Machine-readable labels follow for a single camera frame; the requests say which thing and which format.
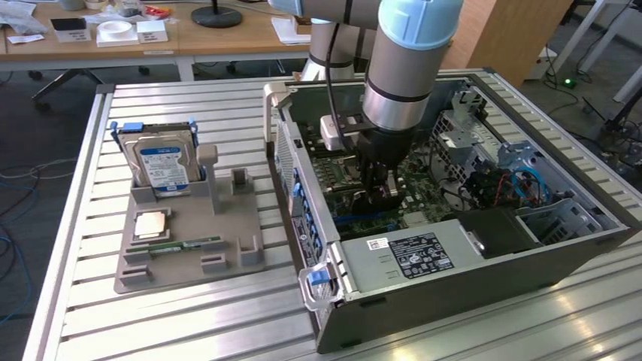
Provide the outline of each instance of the metal handle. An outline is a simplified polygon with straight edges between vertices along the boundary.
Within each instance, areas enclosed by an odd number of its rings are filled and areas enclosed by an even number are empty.
[[[323,268],[326,268],[326,266],[327,266],[327,263],[322,262],[314,265],[312,267],[303,268],[299,271],[299,287],[300,287],[300,293],[303,294],[303,303],[306,308],[311,312],[315,312],[316,310],[326,308],[332,302],[336,302],[339,301],[339,299],[342,299],[339,294],[334,295],[327,299],[315,299],[312,296],[312,293],[310,292],[308,276],[312,274],[312,272],[320,271]]]

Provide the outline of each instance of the black cable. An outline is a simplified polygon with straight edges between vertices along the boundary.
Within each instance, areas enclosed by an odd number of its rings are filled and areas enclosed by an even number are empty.
[[[619,11],[619,13],[615,15],[615,17],[613,18],[611,22],[609,23],[609,25],[606,26],[606,28],[602,29],[602,31],[599,32],[599,37],[593,41],[591,45],[589,45],[589,48],[586,49],[586,52],[583,53],[582,57],[579,58],[577,64],[575,64],[575,74],[578,75],[583,75],[587,77],[589,80],[585,80],[582,79],[582,81],[585,83],[589,83],[591,84],[593,83],[593,79],[591,79],[591,75],[589,75],[586,72],[581,71],[579,70],[579,66],[582,65],[582,62],[583,60],[586,59],[589,53],[591,52],[591,49],[593,47],[598,44],[599,40],[602,40],[603,36],[606,35],[609,29],[611,28],[611,25],[613,23],[615,22],[615,20],[618,20],[618,17],[623,14],[623,12],[626,11],[626,9],[629,8],[629,5],[631,5],[633,3],[633,0],[629,0],[629,3],[623,6],[622,10]]]
[[[0,314],[0,320],[4,319],[7,316],[9,316],[8,314]],[[29,320],[31,318],[33,318],[35,314],[15,314],[11,316],[11,319],[8,319],[7,321],[12,321],[12,320]]]
[[[11,80],[12,77],[13,77],[13,72],[9,73],[9,76],[7,77],[7,80],[0,81],[0,86],[9,83],[9,80]]]
[[[36,189],[40,182],[40,170],[31,165],[15,165],[12,167],[0,169],[0,173],[3,173],[4,171],[8,171],[9,169],[16,169],[16,168],[28,168],[35,170],[35,182],[31,188]],[[31,193],[32,191],[27,190],[27,193],[24,194],[24,196],[0,213],[0,217],[4,216],[7,213],[9,213],[13,210],[13,208],[16,208],[20,205],[20,203],[24,202],[24,200],[31,196]]]
[[[550,89],[569,95],[573,97],[573,102],[565,104],[565,105],[561,105],[559,107],[551,109],[549,112],[547,112],[547,115],[550,116],[553,113],[555,113],[559,109],[563,109],[566,107],[571,107],[573,105],[578,104],[579,103],[579,98],[577,97],[575,94],[573,94],[571,92],[567,92],[566,90],[563,89],[559,89],[558,88],[558,74],[555,72],[555,67],[553,66],[553,61],[551,61],[551,55],[549,53],[549,44],[546,44],[546,57],[547,57],[547,61],[549,61],[549,69],[546,70],[546,80],[543,81],[543,85],[546,87],[549,87]]]
[[[330,63],[332,59],[332,49],[334,43],[338,39],[339,33],[339,23],[334,26],[332,37],[330,39],[330,46],[328,46],[328,53],[326,54],[326,87],[328,88],[328,99],[330,99],[330,117],[332,118],[334,128],[338,130],[339,140],[342,141],[342,146],[346,149],[346,152],[350,152],[348,145],[346,143],[346,139],[343,137],[342,128],[339,128],[339,116],[338,116],[338,109],[336,104],[334,102],[334,90],[332,90],[332,78],[330,76]]]

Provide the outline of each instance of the cable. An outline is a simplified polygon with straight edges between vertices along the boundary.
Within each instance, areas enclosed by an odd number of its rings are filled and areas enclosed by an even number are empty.
[[[7,175],[7,174],[0,173],[0,178],[4,178],[4,179],[19,179],[19,178],[24,178],[24,177],[36,178],[35,177],[36,172],[41,171],[44,168],[47,168],[52,165],[57,165],[57,164],[63,164],[63,163],[68,163],[68,162],[76,162],[76,161],[77,161],[76,158],[56,159],[56,160],[53,160],[48,163],[43,163],[43,164],[36,165],[35,167],[31,168],[31,170],[27,173],[23,173],[23,174]],[[69,177],[72,175],[73,175],[73,172],[69,172],[69,173],[55,175],[55,176],[51,176],[51,177],[39,176],[39,178],[40,179],[60,179],[60,178]]]
[[[27,305],[29,304],[32,286],[31,286],[29,270],[24,262],[23,250],[20,249],[20,246],[16,243],[13,243],[12,240],[8,239],[7,237],[0,237],[0,241],[5,242],[8,246],[13,247],[13,252],[19,256],[20,265],[23,266],[24,278],[27,282],[27,296],[24,298],[24,301],[20,304],[20,306],[17,306],[16,309],[0,320],[0,326],[1,326],[12,318],[12,316],[17,314],[24,309],[24,307],[27,307]]]
[[[9,231],[7,230],[7,228],[0,225],[0,229],[4,231],[4,234],[7,236],[8,239],[11,239],[11,235],[9,235]],[[5,271],[0,274],[0,281],[4,280],[4,278],[9,275],[11,273],[11,270],[13,269],[15,265],[16,265],[16,251],[15,251],[15,248],[11,247],[11,244],[7,244],[7,243],[3,243],[5,245],[5,249],[3,250],[3,253],[0,253],[0,257],[4,256],[9,251],[11,251],[11,261],[9,261],[9,267],[7,267]]]
[[[629,5],[631,5],[633,3],[633,0],[629,0],[629,3],[623,6],[622,10],[619,11],[619,13],[615,15],[615,17],[613,18],[611,22],[609,23],[609,25],[606,26],[606,28],[602,29],[602,31],[599,32],[599,37],[593,41],[591,45],[589,45],[589,48],[586,49],[586,52],[583,53],[582,57],[579,58],[577,64],[575,64],[575,73],[578,75],[583,75],[587,77],[589,80],[585,80],[582,79],[582,81],[585,83],[589,83],[589,84],[593,84],[593,79],[591,79],[591,76],[585,72],[585,71],[581,71],[579,70],[579,66],[583,62],[583,60],[586,59],[589,53],[591,52],[591,49],[593,47],[598,44],[599,40],[602,40],[603,36],[606,35],[609,29],[611,28],[611,25],[613,23],[615,22],[615,20],[618,20],[618,17],[623,14],[623,12],[626,11],[626,9],[629,8]]]
[[[36,204],[36,201],[39,200],[39,191],[35,189],[35,188],[31,188],[31,187],[20,187],[20,186],[15,186],[15,185],[11,185],[11,184],[7,184],[7,183],[0,183],[0,186],[1,187],[8,187],[8,188],[13,188],[16,190],[29,190],[29,193],[28,194],[33,194],[33,197],[32,197],[32,201],[29,203],[29,205],[27,206],[27,209],[20,212],[13,218],[11,218],[9,220],[4,220],[0,222],[1,225],[7,225],[8,223],[12,223],[15,222],[21,216],[24,216],[27,214],[28,211],[31,211],[31,209],[33,208],[35,204]]]
[[[561,105],[559,107],[554,108],[553,110],[550,110],[547,112],[547,115],[550,116],[559,109],[563,109],[566,107],[571,107],[573,105],[578,104],[579,98],[571,92],[567,92],[566,90],[558,88],[558,74],[555,72],[555,67],[553,66],[551,55],[549,53],[549,44],[546,44],[546,57],[547,57],[547,61],[549,61],[549,69],[546,70],[546,80],[543,81],[543,85],[546,87],[549,87],[550,89],[553,89],[553,90],[555,90],[555,91],[558,91],[558,92],[561,92],[561,93],[573,97],[573,102],[570,102],[565,105]]]
[[[0,81],[0,86],[4,86],[4,84],[9,83],[11,78],[13,77],[13,72],[9,72],[9,76],[7,77],[7,80]]]
[[[338,109],[336,109],[336,104],[334,102],[332,77],[330,75],[330,63],[332,59],[334,43],[336,42],[336,39],[338,39],[339,26],[340,26],[339,23],[336,23],[334,26],[332,37],[330,38],[328,52],[326,54],[326,87],[328,88],[330,117],[332,118],[334,128],[338,130],[339,140],[342,141],[343,149],[346,149],[346,152],[350,152],[348,145],[343,137],[342,128],[339,128]]]
[[[15,168],[29,168],[28,165],[16,165],[13,167],[8,167],[8,168],[4,168],[3,171],[5,171],[7,169],[15,169]],[[36,189],[36,187],[39,186],[39,182],[40,182],[40,171],[36,172],[36,181],[33,182],[33,185],[31,186],[31,188]],[[24,196],[9,206],[7,207],[7,209],[0,212],[0,217],[4,216],[7,213],[11,212],[11,210],[13,208],[16,208],[19,206],[20,203],[23,203],[23,201],[27,199],[27,197],[31,195],[31,192],[27,192],[24,193]]]

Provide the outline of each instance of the white sticker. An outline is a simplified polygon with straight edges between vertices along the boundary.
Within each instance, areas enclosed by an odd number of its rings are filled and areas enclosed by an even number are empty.
[[[370,250],[380,250],[382,248],[388,248],[388,238],[371,239],[368,241]]]
[[[44,36],[41,35],[29,35],[29,36],[7,36],[12,44],[21,44],[21,43],[31,43],[32,41],[43,40]]]
[[[143,55],[172,55],[173,50],[147,50],[143,51]]]
[[[140,151],[151,186],[161,191],[184,190],[188,187],[188,173],[179,163],[179,147],[147,148]]]

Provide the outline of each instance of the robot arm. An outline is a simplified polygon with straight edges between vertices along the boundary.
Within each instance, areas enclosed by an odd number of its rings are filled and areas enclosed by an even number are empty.
[[[291,14],[376,28],[362,114],[352,117],[360,118],[362,124],[355,153],[368,193],[363,208],[370,211],[392,209],[403,200],[396,169],[410,152],[462,3],[463,0],[270,0],[271,6]],[[312,50],[322,54],[323,49]],[[346,128],[350,118],[340,118],[347,120],[340,124]],[[332,123],[332,117],[323,117],[320,128],[335,128]],[[326,146],[334,136],[343,135],[336,131],[324,134]]]
[[[270,5],[299,17],[375,30],[380,0],[268,0]]]

